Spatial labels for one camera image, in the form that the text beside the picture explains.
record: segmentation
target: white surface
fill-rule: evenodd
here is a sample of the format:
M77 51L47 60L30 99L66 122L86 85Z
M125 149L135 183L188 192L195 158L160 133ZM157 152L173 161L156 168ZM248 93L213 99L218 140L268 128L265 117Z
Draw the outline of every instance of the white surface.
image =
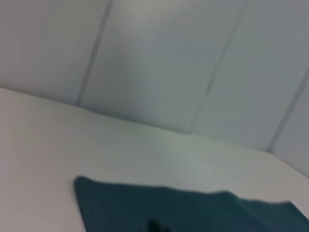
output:
M309 176L309 84L279 136L273 153Z
M106 0L1 0L0 86L75 103Z
M268 148L308 68L308 9L308 0L249 0L194 133Z
M309 216L309 179L277 157L100 116L0 89L2 231L83 232L72 181L165 185L291 200Z
M82 106L187 131L244 0L115 0Z

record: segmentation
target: green towel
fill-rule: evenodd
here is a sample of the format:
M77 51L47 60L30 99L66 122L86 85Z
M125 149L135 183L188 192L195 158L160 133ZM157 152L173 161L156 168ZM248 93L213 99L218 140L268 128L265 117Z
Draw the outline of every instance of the green towel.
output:
M78 177L74 186L87 232L309 232L309 220L290 202L271 204L230 192L107 184L85 177Z

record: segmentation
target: white wall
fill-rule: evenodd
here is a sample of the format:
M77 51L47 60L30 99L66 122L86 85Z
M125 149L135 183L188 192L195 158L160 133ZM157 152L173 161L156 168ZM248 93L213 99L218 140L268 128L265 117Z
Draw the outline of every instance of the white wall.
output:
M75 103L106 0L1 0L0 87Z
M266 150L309 66L309 1L249 0L193 133Z
M244 0L115 0L81 106L187 131Z
M309 83L300 95L272 152L309 177Z

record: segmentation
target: fabric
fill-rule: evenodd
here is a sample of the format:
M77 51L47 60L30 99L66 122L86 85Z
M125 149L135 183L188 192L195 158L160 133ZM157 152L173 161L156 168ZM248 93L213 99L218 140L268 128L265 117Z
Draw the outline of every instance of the fabric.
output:
M78 177L75 191L87 232L309 232L290 202L242 200L230 192L107 184Z

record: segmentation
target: panel seam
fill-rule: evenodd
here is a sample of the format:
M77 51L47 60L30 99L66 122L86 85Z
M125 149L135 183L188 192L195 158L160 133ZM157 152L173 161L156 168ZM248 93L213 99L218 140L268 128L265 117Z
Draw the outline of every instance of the panel seam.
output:
M211 75L211 78L210 78L209 82L207 83L207 86L206 86L206 89L204 91L203 97L202 97L202 99L200 100L200 102L198 104L198 107L197 107L197 109L195 111L195 114L194 114L193 119L192 119L192 121L190 123L189 129L187 130L187 133L192 133L193 132L193 127L196 124L197 118L198 118L199 114L202 111L203 102L209 96L209 94L210 94L210 92L212 90L212 87L213 87L214 81L215 81L215 79L216 79L216 77L218 75L219 69L221 68L223 60L226 57L227 51L228 51L228 49L229 49L229 47L230 47L230 45L232 43L232 40L233 40L233 38L234 38L234 36L236 34L236 31L237 31L237 29L239 27L239 24L240 24L240 21L242 19L242 16L243 16L243 14L244 14L244 12L246 10L247 3L248 3L248 0L244 0L243 4L241 6L241 9L240 9L240 11L239 11L239 13L237 15L237 18L235 20L235 23L234 23L234 25L232 27L231 33L230 33L230 35L227 38L227 41L226 41L225 46L224 46L224 48L222 50L222 53L221 53L221 55L219 57L219 60L218 60L216 66L215 66L215 69L214 69L214 71L213 71L213 73Z
M81 106L83 96L84 96L84 92L85 92L85 89L86 89L87 84L89 82L90 74L91 74L95 59L96 59L97 54L98 54L98 49L99 49L99 46L100 46L100 43L101 43L101 39L102 39L103 33L105 31L106 24L107 24L107 21L108 21L108 18L109 18L111 9L112 9L112 3L113 3L113 0L108 0L106 5L105 5L105 9L104 9L103 16L102 16L102 19L101 19L101 22L100 22L100 26L99 26L99 29L98 29L92 50L91 50L89 62L88 62L88 65L87 65L87 68L86 68L86 71L85 71L85 74L84 74L84 78L83 78L80 90L78 92L77 101L75 103L76 106Z
M278 128L275 132L275 135L274 137L272 138L269 146L268 146L268 149L267 149L267 152L269 153L273 153L273 149L274 149L274 146L275 144L277 143L277 141L279 140L279 137L281 136L282 132L283 132L283 129L285 128L287 122L289 121L289 118L291 117L302 93L304 92L305 90L305 87L308 83L308 80L309 80L309 68L307 69L302 81L300 82L297 90L296 90L296 93L294 94L289 106L288 106L288 109L286 110L280 124L278 125Z

